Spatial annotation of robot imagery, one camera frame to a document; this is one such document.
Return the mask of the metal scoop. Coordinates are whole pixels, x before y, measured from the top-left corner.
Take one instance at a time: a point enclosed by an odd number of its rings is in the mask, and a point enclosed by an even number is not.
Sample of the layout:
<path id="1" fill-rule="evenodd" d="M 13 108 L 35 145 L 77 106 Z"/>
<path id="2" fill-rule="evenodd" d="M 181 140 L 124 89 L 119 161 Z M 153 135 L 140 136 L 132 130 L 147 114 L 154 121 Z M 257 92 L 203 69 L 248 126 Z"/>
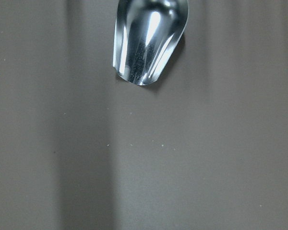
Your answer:
<path id="1" fill-rule="evenodd" d="M 120 0 L 112 62 L 117 74 L 139 86 L 156 82 L 184 33 L 188 16 L 186 0 Z"/>

